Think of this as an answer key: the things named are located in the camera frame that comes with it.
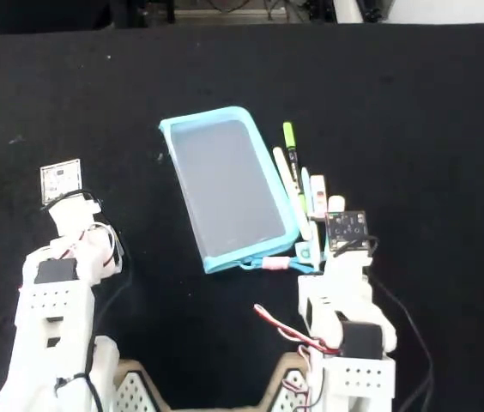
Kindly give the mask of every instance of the white marker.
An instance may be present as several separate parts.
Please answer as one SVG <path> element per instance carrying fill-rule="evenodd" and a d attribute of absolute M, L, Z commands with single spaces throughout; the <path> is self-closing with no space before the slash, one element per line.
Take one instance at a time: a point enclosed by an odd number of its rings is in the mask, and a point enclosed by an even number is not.
<path fill-rule="evenodd" d="M 301 182 L 303 183 L 303 193 L 305 194 L 305 202 L 307 207 L 307 216 L 312 216 L 312 192 L 311 181 L 309 178 L 309 171 L 306 167 L 301 168 Z"/>
<path fill-rule="evenodd" d="M 329 212 L 344 212 L 345 211 L 345 197 L 330 196 L 328 199 Z"/>
<path fill-rule="evenodd" d="M 309 221 L 305 216 L 305 212 L 301 206 L 301 201 L 295 190 L 295 183 L 292 180 L 292 174 L 290 169 L 287 167 L 286 157 L 284 157 L 284 152 L 281 148 L 273 149 L 273 156 L 275 157 L 276 167 L 278 168 L 278 173 L 286 189 L 287 197 L 290 199 L 292 204 L 293 212 L 295 213 L 295 220 L 297 221 L 297 226 L 299 226 L 299 231 L 301 232 L 301 237 L 304 240 L 311 240 L 311 227 L 309 226 Z"/>
<path fill-rule="evenodd" d="M 326 197 L 326 183 L 322 174 L 311 176 L 311 192 L 314 216 L 317 219 L 323 219 L 328 211 L 328 198 Z"/>
<path fill-rule="evenodd" d="M 310 225 L 311 225 L 311 233 L 312 233 L 312 240 L 310 244 L 311 263 L 314 270 L 319 272 L 322 257 L 320 256 L 320 239 L 318 238 L 318 226 L 315 221 L 311 221 Z"/>

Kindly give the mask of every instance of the white wall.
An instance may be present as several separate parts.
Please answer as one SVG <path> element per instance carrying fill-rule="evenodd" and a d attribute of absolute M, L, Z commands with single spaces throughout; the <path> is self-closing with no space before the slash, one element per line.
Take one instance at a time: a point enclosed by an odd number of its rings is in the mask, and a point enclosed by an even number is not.
<path fill-rule="evenodd" d="M 393 0 L 387 22 L 481 23 L 484 22 L 484 0 Z"/>

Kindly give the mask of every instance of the white perforated panel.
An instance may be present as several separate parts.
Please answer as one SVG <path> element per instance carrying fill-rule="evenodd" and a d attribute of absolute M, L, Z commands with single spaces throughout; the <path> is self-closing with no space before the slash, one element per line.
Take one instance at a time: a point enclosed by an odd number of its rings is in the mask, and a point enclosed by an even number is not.
<path fill-rule="evenodd" d="M 21 289 L 17 321 L 31 317 L 53 318 L 73 310 L 82 311 L 81 316 L 93 303 L 91 289 L 81 281 L 27 285 Z"/>
<path fill-rule="evenodd" d="M 329 388 L 349 397 L 395 397 L 395 362 L 336 357 L 327 360 Z"/>
<path fill-rule="evenodd" d="M 307 389 L 307 384 L 303 374 L 300 371 L 288 371 L 284 376 L 284 379 L 294 384 L 301 390 Z M 295 407 L 303 406 L 305 404 L 305 397 L 306 396 L 304 393 L 295 394 L 281 386 L 275 400 L 272 403 L 270 412 L 292 412 Z"/>
<path fill-rule="evenodd" d="M 115 412 L 158 412 L 141 376 L 129 372 L 116 391 Z"/>

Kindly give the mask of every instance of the black circuit board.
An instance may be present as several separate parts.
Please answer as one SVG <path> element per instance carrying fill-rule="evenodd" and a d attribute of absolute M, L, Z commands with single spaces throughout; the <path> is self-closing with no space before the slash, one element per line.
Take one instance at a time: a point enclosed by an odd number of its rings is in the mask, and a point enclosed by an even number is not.
<path fill-rule="evenodd" d="M 336 251 L 338 243 L 346 243 L 368 235 L 366 213 L 364 211 L 328 212 L 326 214 L 326 231 L 330 250 Z M 365 250 L 367 243 L 354 245 L 351 250 Z"/>

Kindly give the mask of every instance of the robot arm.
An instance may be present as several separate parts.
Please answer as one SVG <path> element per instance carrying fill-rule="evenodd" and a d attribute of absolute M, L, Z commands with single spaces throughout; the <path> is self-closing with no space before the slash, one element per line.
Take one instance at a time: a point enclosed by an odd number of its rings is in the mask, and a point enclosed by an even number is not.
<path fill-rule="evenodd" d="M 324 273 L 299 277 L 299 314 L 310 336 L 339 353 L 309 348 L 309 404 L 313 412 L 390 412 L 395 362 L 387 354 L 396 348 L 396 330 L 373 304 L 364 275 L 372 264 L 366 216 L 331 210 L 326 232 Z"/>
<path fill-rule="evenodd" d="M 60 237 L 23 265 L 0 412 L 100 412 L 112 404 L 119 353 L 108 337 L 93 337 L 91 287 L 122 270 L 124 251 L 114 229 L 94 221 L 99 212 L 82 194 L 50 208 Z"/>

